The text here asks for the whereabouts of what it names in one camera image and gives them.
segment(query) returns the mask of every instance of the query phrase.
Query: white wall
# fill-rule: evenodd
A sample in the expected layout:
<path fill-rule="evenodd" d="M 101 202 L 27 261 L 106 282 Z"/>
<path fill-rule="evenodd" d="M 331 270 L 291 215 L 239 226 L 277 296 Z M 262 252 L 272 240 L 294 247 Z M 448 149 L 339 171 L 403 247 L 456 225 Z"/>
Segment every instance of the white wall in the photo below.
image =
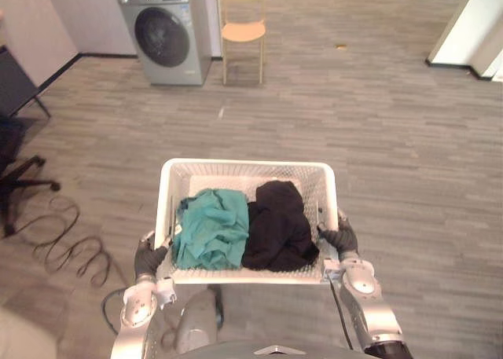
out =
<path fill-rule="evenodd" d="M 116 0 L 52 0 L 80 53 L 136 54 Z M 220 52 L 217 0 L 207 0 L 214 57 Z"/>
<path fill-rule="evenodd" d="M 462 0 L 428 60 L 468 65 L 502 13 L 503 0 Z"/>
<path fill-rule="evenodd" d="M 0 37 L 35 85 L 77 54 L 50 0 L 0 0 L 0 9 Z"/>
<path fill-rule="evenodd" d="M 206 0 L 207 19 L 210 26 L 211 56 L 222 56 L 222 36 L 220 34 L 220 0 Z"/>
<path fill-rule="evenodd" d="M 500 68 L 494 74 L 493 82 L 503 82 L 503 50 L 501 51 L 499 58 L 500 58 Z"/>
<path fill-rule="evenodd" d="M 500 68 L 503 50 L 503 14 L 473 53 L 469 64 L 479 76 L 491 78 Z"/>

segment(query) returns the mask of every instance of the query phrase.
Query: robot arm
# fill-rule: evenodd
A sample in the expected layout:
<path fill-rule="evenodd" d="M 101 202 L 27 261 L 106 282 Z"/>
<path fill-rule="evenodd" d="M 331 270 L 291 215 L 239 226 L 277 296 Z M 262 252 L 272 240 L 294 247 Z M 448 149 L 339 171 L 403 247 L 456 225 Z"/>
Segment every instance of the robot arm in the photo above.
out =
<path fill-rule="evenodd" d="M 349 221 L 342 213 L 339 218 L 339 231 L 318 226 L 320 236 L 340 253 L 340 263 L 325 260 L 325 275 L 340 279 L 340 297 L 350 311 L 360 346 L 381 359 L 412 359 L 395 314 L 383 299 L 373 265 L 360 259 Z"/>
<path fill-rule="evenodd" d="M 170 243 L 156 250 L 150 249 L 149 238 L 145 235 L 134 256 L 136 284 L 124 292 L 124 307 L 120 314 L 120 331 L 112 348 L 111 359 L 143 359 L 154 357 L 150 344 L 160 339 L 162 321 L 156 313 L 157 307 L 176 301 L 172 279 L 156 280 L 155 273 L 166 256 Z"/>

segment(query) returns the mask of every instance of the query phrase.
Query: black office chair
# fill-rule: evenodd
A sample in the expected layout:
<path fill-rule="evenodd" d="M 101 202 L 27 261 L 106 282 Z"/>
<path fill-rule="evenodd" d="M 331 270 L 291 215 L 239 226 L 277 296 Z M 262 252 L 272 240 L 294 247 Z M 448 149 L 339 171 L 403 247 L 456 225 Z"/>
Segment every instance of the black office chair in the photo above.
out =
<path fill-rule="evenodd" d="M 0 117 L 0 174 L 3 174 L 7 166 L 15 161 L 23 143 L 25 132 L 24 124 L 19 119 Z M 0 215 L 4 224 L 5 237 L 16 233 L 10 206 L 10 196 L 15 189 L 50 185 L 51 190 L 56 192 L 61 188 L 59 183 L 51 180 L 19 179 L 32 165 L 41 167 L 45 162 L 45 159 L 33 156 L 10 173 L 0 177 Z"/>

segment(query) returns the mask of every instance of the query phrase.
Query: baseboard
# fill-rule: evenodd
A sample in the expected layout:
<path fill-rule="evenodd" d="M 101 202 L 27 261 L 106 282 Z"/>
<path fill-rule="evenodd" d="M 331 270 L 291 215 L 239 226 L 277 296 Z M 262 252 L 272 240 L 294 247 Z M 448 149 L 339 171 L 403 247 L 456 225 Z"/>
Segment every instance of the baseboard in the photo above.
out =
<path fill-rule="evenodd" d="M 65 72 L 66 70 L 68 70 L 81 57 L 82 57 L 82 55 L 80 53 L 78 53 L 71 60 L 69 60 L 68 62 L 66 62 L 63 65 L 63 67 L 61 67 L 59 70 L 57 70 L 56 72 L 54 72 L 45 82 L 43 82 L 42 84 L 40 84 L 40 86 L 39 86 L 39 93 L 41 93 L 45 88 L 47 88 L 48 86 L 50 86 L 53 82 L 55 82 L 56 79 L 59 78 L 61 76 L 61 74 L 63 74 L 63 72 Z"/>
<path fill-rule="evenodd" d="M 66 70 L 68 70 L 73 64 L 82 57 L 96 57 L 96 58 L 138 58 L 135 54 L 107 54 L 107 53 L 78 53 L 71 60 L 66 62 L 59 70 L 54 72 L 45 82 L 40 84 L 39 93 L 45 90 L 53 82 L 56 81 Z"/>
<path fill-rule="evenodd" d="M 80 53 L 82 57 L 96 57 L 96 58 L 138 58 L 136 54 L 108 54 L 108 53 Z"/>
<path fill-rule="evenodd" d="M 475 76 L 478 80 L 483 80 L 484 82 L 492 81 L 492 78 L 487 76 L 480 76 L 477 71 L 473 69 L 472 66 L 467 64 L 447 64 L 447 63 L 432 63 L 429 59 L 425 59 L 424 63 L 428 65 L 428 67 L 433 68 L 457 68 L 459 70 L 469 70 L 470 73 Z"/>

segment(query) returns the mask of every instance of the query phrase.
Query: tangled cable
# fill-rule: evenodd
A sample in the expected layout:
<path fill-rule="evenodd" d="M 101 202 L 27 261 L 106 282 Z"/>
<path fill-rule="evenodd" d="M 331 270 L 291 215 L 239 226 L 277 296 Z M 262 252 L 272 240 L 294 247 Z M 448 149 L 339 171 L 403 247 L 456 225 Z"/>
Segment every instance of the tangled cable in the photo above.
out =
<path fill-rule="evenodd" d="M 57 201 L 65 201 L 62 207 L 57 206 Z M 26 244 L 33 247 L 32 255 L 36 259 L 40 259 L 40 251 L 46 250 L 45 255 L 43 256 L 43 265 L 48 273 L 55 273 L 61 270 L 65 265 L 67 265 L 73 258 L 77 257 L 85 250 L 89 250 L 89 245 L 95 245 L 96 247 L 92 250 L 92 255 L 90 258 L 85 261 L 76 272 L 76 276 L 78 278 L 83 277 L 86 274 L 89 267 L 99 260 L 99 258 L 103 258 L 105 260 L 105 265 L 100 268 L 90 279 L 90 283 L 93 287 L 99 288 L 105 284 L 108 279 L 108 275 L 110 274 L 110 270 L 112 267 L 115 267 L 117 273 L 121 281 L 124 285 L 128 285 L 126 277 L 124 276 L 122 270 L 116 263 L 116 260 L 112 257 L 112 255 L 105 249 L 105 244 L 103 240 L 96 235 L 86 236 L 81 240 L 76 241 L 70 247 L 67 247 L 63 253 L 57 255 L 54 254 L 55 248 L 57 247 L 65 247 L 61 243 L 63 238 L 70 232 L 70 230 L 75 226 L 80 217 L 80 208 L 79 205 L 72 199 L 64 196 L 55 196 L 49 202 L 49 210 L 52 211 L 50 214 L 44 214 L 38 216 L 37 218 L 29 221 L 27 224 L 23 225 L 19 228 L 16 234 L 19 234 L 22 241 Z M 75 216 L 71 220 L 70 224 L 68 224 L 67 220 L 64 218 L 63 214 L 67 211 L 74 211 Z M 62 223 L 63 229 L 61 233 L 49 240 L 33 240 L 26 236 L 24 231 L 28 227 L 33 226 L 34 224 L 47 220 L 47 219 L 56 219 Z"/>

